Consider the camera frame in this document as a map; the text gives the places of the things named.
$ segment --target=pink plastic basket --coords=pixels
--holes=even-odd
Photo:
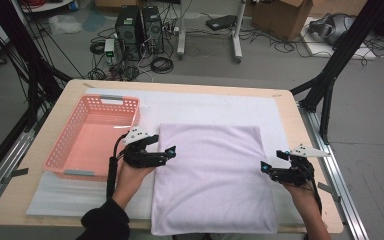
[[[83,95],[46,159],[44,170],[62,178],[106,181],[115,142],[139,118],[138,98]]]

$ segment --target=hand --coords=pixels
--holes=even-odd
[[[138,191],[143,179],[155,168],[133,168],[124,161],[121,162],[117,186],[112,196],[113,200],[123,209]]]
[[[329,233],[320,216],[319,207],[314,197],[312,187],[305,183],[296,187],[291,184],[282,184],[292,196],[295,207],[304,221],[309,239],[330,239]]]

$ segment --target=gray floor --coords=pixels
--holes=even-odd
[[[73,13],[85,22],[90,11]],[[205,16],[190,20],[188,25],[206,29]],[[249,19],[244,28],[249,29]],[[113,18],[95,32],[55,36],[55,40],[82,74],[91,68],[89,40],[97,32],[114,25]],[[71,76],[79,74],[67,63],[49,39],[56,67]],[[239,86],[251,88],[291,89],[302,84],[323,69],[328,59],[302,58],[297,52],[276,51],[267,38],[252,43],[242,41],[243,60],[236,64],[232,58],[230,39],[204,34],[187,36],[186,54],[182,61],[175,55],[174,70],[167,75],[142,74],[136,81]],[[303,45],[298,46],[306,54]],[[301,100],[305,95],[296,96]],[[0,142],[26,109],[22,89],[10,64],[0,65]],[[384,57],[362,66],[351,61],[335,85],[329,125],[329,140],[360,217],[371,239],[384,239]],[[0,239],[73,239],[80,228],[0,227]],[[350,239],[345,230],[333,239]],[[146,232],[134,232],[131,239],[153,238]],[[301,239],[300,235],[282,234],[265,239]]]

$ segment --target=aluminum rail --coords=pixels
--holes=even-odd
[[[369,239],[366,229],[364,228],[363,222],[357,212],[351,194],[348,191],[347,185],[344,178],[342,177],[341,170],[336,162],[335,155],[333,154],[332,148],[325,144],[322,136],[319,134],[320,129],[320,120],[316,113],[306,112],[304,109],[301,109],[303,116],[307,118],[311,129],[309,132],[313,133],[313,137],[316,140],[317,147],[330,153],[330,157],[323,157],[322,162],[325,170],[329,175],[329,180],[332,183],[333,190],[340,197],[340,205],[343,211],[343,214],[347,220],[349,229],[354,239],[356,240],[367,240]]]

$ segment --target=folded white cloth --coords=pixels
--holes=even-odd
[[[177,156],[156,169],[152,234],[277,232],[259,127],[161,124],[159,144]]]

